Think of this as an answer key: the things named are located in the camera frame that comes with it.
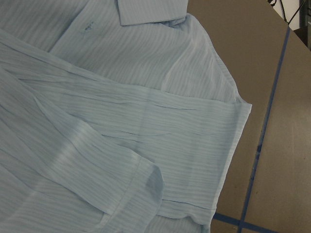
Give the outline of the light blue striped shirt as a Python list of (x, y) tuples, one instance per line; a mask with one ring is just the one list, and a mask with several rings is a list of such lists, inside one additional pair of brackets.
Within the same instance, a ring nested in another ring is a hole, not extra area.
[(1, 232), (210, 232), (251, 104), (187, 6), (1, 1)]

